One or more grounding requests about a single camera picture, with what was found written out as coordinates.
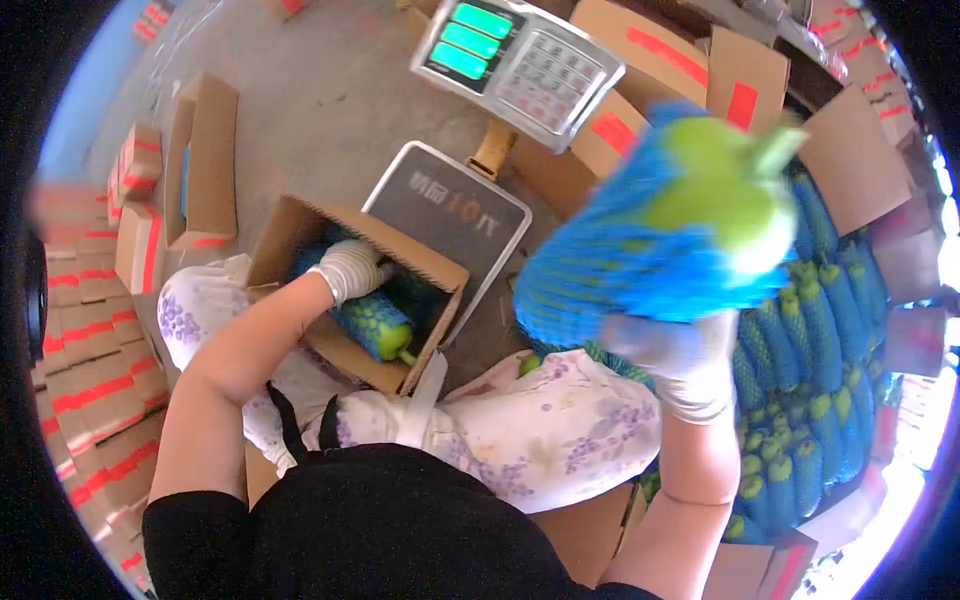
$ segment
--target open cardboard box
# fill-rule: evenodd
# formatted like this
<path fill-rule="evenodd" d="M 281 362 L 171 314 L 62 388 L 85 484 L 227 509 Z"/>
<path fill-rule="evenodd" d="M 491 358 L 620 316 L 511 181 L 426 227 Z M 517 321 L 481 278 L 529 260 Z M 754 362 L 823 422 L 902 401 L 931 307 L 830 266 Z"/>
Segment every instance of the open cardboard box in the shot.
<path fill-rule="evenodd" d="M 236 237 L 233 140 L 237 90 L 201 73 L 177 96 L 163 172 L 163 221 L 170 250 L 224 246 Z M 183 153 L 190 145 L 186 186 Z M 180 196 L 186 190 L 186 217 Z"/>
<path fill-rule="evenodd" d="M 369 383 L 386 395 L 409 395 L 457 311 L 469 273 L 366 213 L 332 204 L 308 204 L 285 195 L 276 203 L 274 216 L 264 229 L 247 275 L 251 300 L 257 301 L 281 286 L 293 265 L 296 249 L 322 239 L 329 223 L 336 223 L 367 241 L 384 256 L 422 276 L 447 295 L 429 335 L 425 339 L 414 337 L 411 350 L 416 352 L 417 362 L 413 367 L 398 360 L 376 362 L 329 315 L 317 319 L 303 336 L 309 348 L 345 374 Z"/>

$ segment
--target stack of cardboard boxes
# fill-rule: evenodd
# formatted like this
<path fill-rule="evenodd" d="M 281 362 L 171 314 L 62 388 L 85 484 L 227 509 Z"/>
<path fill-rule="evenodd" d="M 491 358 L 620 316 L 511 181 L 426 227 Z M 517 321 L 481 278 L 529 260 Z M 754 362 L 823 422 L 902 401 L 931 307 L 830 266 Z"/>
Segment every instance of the stack of cardboard boxes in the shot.
<path fill-rule="evenodd" d="M 113 269 L 116 238 L 106 221 L 95 218 L 48 259 L 44 358 L 33 380 L 51 462 L 84 527 L 132 583 L 149 589 L 140 521 L 167 380 Z"/>
<path fill-rule="evenodd" d="M 887 139 L 901 144 L 917 127 L 910 96 L 890 67 L 884 44 L 867 29 L 859 12 L 843 0 L 816 0 L 810 31 L 843 59 L 852 85 L 867 95 Z"/>

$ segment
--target black shirt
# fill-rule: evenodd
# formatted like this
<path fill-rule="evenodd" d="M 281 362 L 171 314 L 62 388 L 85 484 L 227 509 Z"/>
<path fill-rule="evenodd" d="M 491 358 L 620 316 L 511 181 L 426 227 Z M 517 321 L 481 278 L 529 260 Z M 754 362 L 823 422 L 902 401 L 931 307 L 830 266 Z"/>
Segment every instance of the black shirt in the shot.
<path fill-rule="evenodd" d="M 251 512 L 221 492 L 165 496 L 143 517 L 166 598 L 623 598 L 570 580 L 546 535 L 482 483 L 396 444 L 311 453 Z"/>

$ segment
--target scale platform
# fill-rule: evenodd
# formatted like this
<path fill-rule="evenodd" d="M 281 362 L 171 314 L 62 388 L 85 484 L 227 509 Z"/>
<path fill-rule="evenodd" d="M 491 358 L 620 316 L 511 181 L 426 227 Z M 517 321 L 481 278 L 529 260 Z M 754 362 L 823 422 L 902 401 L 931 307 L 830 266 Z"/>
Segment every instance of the scale platform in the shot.
<path fill-rule="evenodd" d="M 444 0 L 410 69 L 555 154 L 624 73 L 623 61 L 584 32 L 510 0 Z"/>
<path fill-rule="evenodd" d="M 463 328 L 533 221 L 526 204 L 417 141 L 407 142 L 396 155 L 363 212 L 470 272 L 444 347 Z"/>

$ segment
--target worker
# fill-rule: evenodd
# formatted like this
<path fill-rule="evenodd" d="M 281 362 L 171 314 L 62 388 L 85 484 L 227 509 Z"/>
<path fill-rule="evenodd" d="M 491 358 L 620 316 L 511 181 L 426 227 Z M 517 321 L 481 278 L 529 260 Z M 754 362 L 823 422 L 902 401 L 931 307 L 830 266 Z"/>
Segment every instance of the worker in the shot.
<path fill-rule="evenodd" d="M 221 303 L 219 317 L 198 319 L 195 311 L 201 306 L 183 302 L 190 294 L 203 295 L 205 277 L 221 283 L 238 280 L 236 273 L 229 274 L 235 265 L 195 269 L 164 286 L 158 308 L 164 340 L 175 363 L 177 354 L 189 360 L 170 399 L 143 517 L 147 563 L 161 600 L 700 597 L 739 480 L 729 358 L 735 314 L 689 325 L 700 333 L 698 360 L 678 360 L 671 348 L 662 349 L 660 360 L 651 359 L 649 348 L 643 348 L 643 366 L 654 376 L 662 405 L 657 412 L 662 487 L 599 585 L 590 589 L 570 579 L 550 541 L 514 502 L 498 497 L 504 494 L 485 485 L 482 473 L 464 468 L 486 464 L 496 448 L 471 446 L 473 459 L 461 463 L 410 445 L 344 444 L 352 432 L 341 421 L 348 412 L 343 406 L 353 396 L 374 392 L 324 398 L 320 414 L 305 420 L 283 408 L 291 401 L 271 383 L 281 362 L 324 312 L 382 283 L 386 274 L 377 268 L 379 259 L 363 242 L 341 242 L 304 275 L 251 306 L 239 285 L 221 285 L 220 298 L 203 298 Z M 622 321 L 606 338 L 612 351 L 628 359 L 640 350 L 631 326 L 629 319 Z M 183 350 L 183 344 L 198 343 L 192 354 Z M 554 394 L 555 408 L 540 408 L 544 415 L 581 415 L 575 388 L 589 387 L 587 379 L 598 372 L 564 379 L 579 368 L 570 359 L 540 375 L 546 382 L 557 375 L 570 388 L 567 396 Z M 503 388 L 507 394 L 512 389 Z M 540 398 L 538 394 L 526 391 Z M 581 437 L 571 441 L 574 446 L 561 444 L 565 457 L 589 458 L 571 469 L 557 461 L 556 446 L 536 431 L 539 421 L 518 418 L 510 402 L 480 396 L 486 412 L 475 407 L 472 416 L 466 411 L 462 417 L 486 414 L 486 421 L 498 421 L 514 438 L 540 440 L 539 446 L 528 444 L 526 468 L 512 465 L 502 473 L 513 482 L 508 488 L 516 497 L 540 495 L 536 485 L 525 486 L 529 493 L 516 491 L 524 487 L 526 471 L 550 470 L 548 479 L 538 481 L 554 482 L 556 491 L 565 478 L 574 482 L 570 488 L 583 483 L 578 465 L 589 463 L 597 477 L 604 474 L 604 463 L 620 469 L 612 449 L 623 449 L 620 442 L 634 438 L 607 434 L 620 434 L 645 419 L 634 419 L 632 411 L 626 417 L 622 410 L 616 412 L 617 394 L 608 398 L 609 406 L 603 399 L 591 400 L 591 410 L 602 419 L 587 426 L 602 434 L 594 436 L 596 445 L 610 440 L 611 449 L 593 451 Z M 259 414 L 248 407 L 257 398 L 264 403 L 265 397 L 281 407 L 275 416 L 295 464 L 284 469 L 250 511 L 244 435 L 251 433 L 245 429 L 263 425 L 248 423 Z M 356 415 L 377 419 L 381 407 L 376 402 L 358 402 Z M 364 413 L 363 407 L 370 410 Z M 317 408 L 306 407 L 306 412 L 317 413 Z M 615 419 L 608 419 L 610 411 L 616 412 Z M 402 419 L 400 425 L 384 422 L 387 429 L 404 426 Z M 423 437 L 431 437 L 431 427 L 444 432 L 460 424 L 451 417 L 439 426 L 427 425 Z M 394 433 L 381 430 L 380 435 L 390 439 Z"/>

